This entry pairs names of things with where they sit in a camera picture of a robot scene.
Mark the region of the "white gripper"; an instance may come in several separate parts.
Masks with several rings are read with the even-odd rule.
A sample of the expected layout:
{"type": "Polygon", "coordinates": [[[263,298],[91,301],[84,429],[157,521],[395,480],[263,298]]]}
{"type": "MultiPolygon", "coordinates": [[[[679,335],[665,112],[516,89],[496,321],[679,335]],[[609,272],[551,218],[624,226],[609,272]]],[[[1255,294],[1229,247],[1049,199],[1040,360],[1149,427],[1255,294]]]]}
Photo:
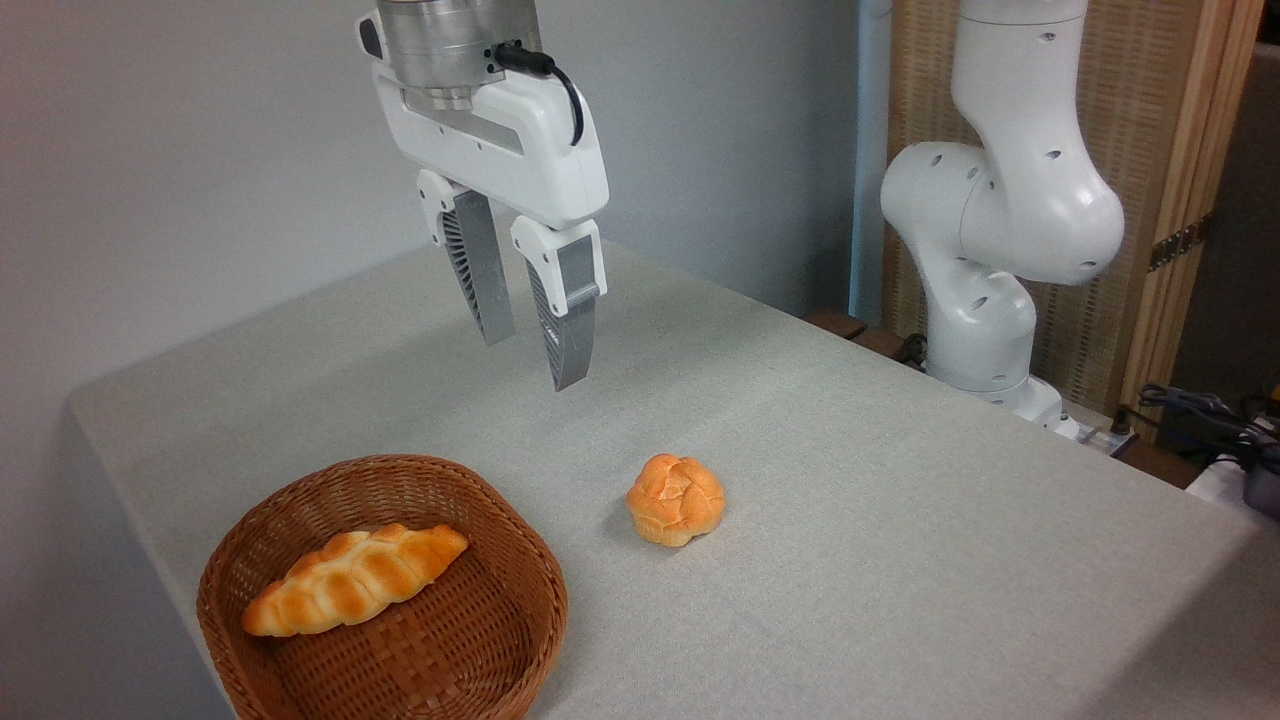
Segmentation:
{"type": "Polygon", "coordinates": [[[527,67],[543,59],[538,14],[370,12],[356,35],[396,146],[424,168],[430,241],[445,251],[485,345],[515,334],[492,199],[525,215],[511,234],[554,389],[580,382],[608,291],[602,237],[588,219],[609,187],[585,97],[527,67]]]}

